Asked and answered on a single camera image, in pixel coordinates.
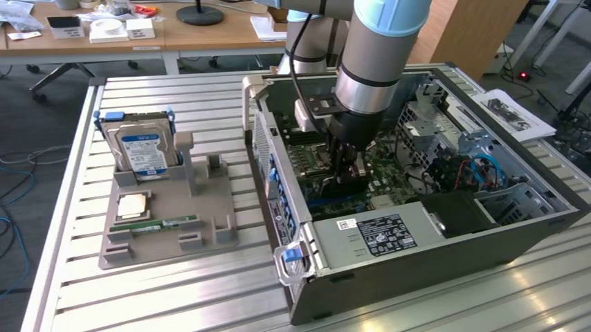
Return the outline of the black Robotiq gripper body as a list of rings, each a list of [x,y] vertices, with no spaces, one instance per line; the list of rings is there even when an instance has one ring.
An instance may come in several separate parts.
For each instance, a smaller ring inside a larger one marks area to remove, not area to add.
[[[330,116],[328,131],[342,144],[365,148],[376,137],[381,123],[381,111],[372,114],[344,111]]]

